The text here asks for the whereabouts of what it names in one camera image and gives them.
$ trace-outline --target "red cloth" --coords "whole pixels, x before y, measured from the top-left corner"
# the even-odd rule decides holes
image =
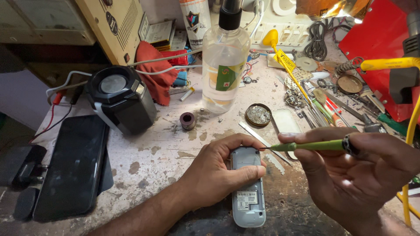
[[[151,59],[163,58],[161,53],[150,43],[141,41],[136,52],[136,61],[144,61]],[[172,67],[167,60],[139,64],[136,70],[143,72],[159,72]],[[140,74],[140,78],[146,84],[152,98],[160,105],[169,105],[169,87],[173,84],[178,76],[179,71],[172,69],[165,73],[157,75]]]

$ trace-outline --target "bottle label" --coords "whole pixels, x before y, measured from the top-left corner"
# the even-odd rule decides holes
[[[239,78],[245,61],[236,66],[219,66],[217,72],[216,90],[230,91],[239,86]]]

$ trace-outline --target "right hand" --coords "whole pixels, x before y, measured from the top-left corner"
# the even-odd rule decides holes
[[[280,133],[282,143],[342,139],[361,151],[357,159],[344,151],[297,149],[314,203],[354,234],[420,172],[420,151],[390,134],[356,133],[353,128],[322,127],[302,134]]]

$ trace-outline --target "left hand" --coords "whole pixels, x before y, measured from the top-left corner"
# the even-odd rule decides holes
[[[256,138],[245,134],[234,134],[203,146],[191,166],[176,182],[178,191],[185,193],[189,210],[214,205],[229,193],[265,175],[267,165],[262,160],[259,166],[230,170],[230,160],[227,160],[230,150],[240,145],[258,150],[265,147]]]

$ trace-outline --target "gray feature phone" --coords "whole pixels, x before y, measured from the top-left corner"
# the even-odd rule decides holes
[[[232,170],[247,165],[261,165],[260,152],[253,147],[240,146],[231,151]],[[232,193],[234,220],[243,228],[256,228],[264,225],[265,203],[263,179],[242,186]]]

